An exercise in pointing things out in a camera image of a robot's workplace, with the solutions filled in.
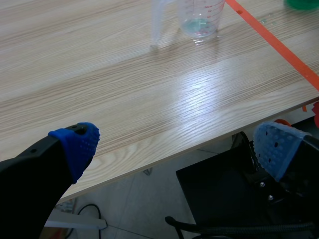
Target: plastic measuring cup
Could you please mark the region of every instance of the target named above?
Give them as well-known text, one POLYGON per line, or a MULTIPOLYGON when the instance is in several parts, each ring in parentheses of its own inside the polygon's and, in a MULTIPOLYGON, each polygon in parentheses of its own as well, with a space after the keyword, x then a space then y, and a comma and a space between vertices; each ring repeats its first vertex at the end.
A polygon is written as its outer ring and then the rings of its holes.
MULTIPOLYGON (((152 39, 160 38, 164 7, 174 0, 153 0, 152 39)), ((213 34, 219 24, 225 0, 177 0, 180 29, 190 37, 202 38, 213 34)))
POLYGON ((178 0, 181 30, 190 37, 206 37, 218 27, 225 0, 178 0))

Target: red object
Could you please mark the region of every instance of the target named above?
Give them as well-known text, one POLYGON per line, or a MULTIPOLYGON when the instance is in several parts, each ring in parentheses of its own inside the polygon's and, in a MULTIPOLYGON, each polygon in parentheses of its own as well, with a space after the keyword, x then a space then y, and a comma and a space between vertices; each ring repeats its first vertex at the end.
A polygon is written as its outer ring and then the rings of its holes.
POLYGON ((315 113, 315 124, 319 128, 319 102, 314 103, 313 112, 315 113))
POLYGON ((276 123, 281 123, 281 124, 284 124, 284 125, 288 125, 289 127, 291 127, 291 124, 288 121, 284 120, 284 119, 277 119, 277 120, 275 120, 275 122, 276 123))

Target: light blue gripper pad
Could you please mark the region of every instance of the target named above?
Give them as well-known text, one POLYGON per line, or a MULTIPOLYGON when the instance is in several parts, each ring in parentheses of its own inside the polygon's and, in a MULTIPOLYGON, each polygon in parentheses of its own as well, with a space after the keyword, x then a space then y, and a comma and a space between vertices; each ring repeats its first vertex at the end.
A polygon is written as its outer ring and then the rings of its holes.
POLYGON ((310 134, 275 122, 263 122, 255 129, 253 141, 258 162, 277 182, 306 135, 310 134))

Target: floor tile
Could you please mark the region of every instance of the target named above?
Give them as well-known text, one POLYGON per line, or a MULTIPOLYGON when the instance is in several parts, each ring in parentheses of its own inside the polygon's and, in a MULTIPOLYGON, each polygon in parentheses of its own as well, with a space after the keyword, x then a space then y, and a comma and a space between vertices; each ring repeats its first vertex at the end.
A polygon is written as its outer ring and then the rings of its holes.
POLYGON ((149 239, 149 237, 144 237, 141 235, 118 229, 115 239, 149 239))
POLYGON ((227 137, 225 139, 215 141, 211 144, 208 144, 204 147, 199 148, 199 150, 204 150, 212 153, 223 153, 227 150, 230 150, 232 137, 227 137))
MULTIPOLYGON (((133 176, 127 177, 78 197, 75 212, 77 213, 87 204, 96 204, 101 210, 102 217, 106 219, 108 224, 118 227, 133 179, 133 176)), ((97 217, 95 208, 89 207, 87 209, 81 214, 97 217)))
MULTIPOLYGON (((113 227, 107 227, 101 230, 102 239, 115 239, 118 229, 113 227)), ((98 230, 88 230, 88 229, 75 229, 69 239, 98 239, 98 230)))
POLYGON ((175 172, 215 155, 195 150, 153 167, 150 176, 137 173, 119 228, 154 239, 177 238, 165 217, 187 223, 194 223, 194 219, 175 172))

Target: wood grain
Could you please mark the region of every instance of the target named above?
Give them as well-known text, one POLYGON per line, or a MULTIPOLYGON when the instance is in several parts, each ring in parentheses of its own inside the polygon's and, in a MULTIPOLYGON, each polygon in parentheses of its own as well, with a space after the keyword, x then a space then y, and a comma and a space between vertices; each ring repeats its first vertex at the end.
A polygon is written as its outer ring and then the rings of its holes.
MULTIPOLYGON (((276 0, 239 2, 256 18, 270 9, 273 33, 319 73, 314 15, 285 21, 293 13, 276 0)), ((229 6, 220 37, 197 46, 175 11, 154 47, 149 0, 2 1, 0 160, 94 123, 96 156, 66 200, 318 98, 229 6)))

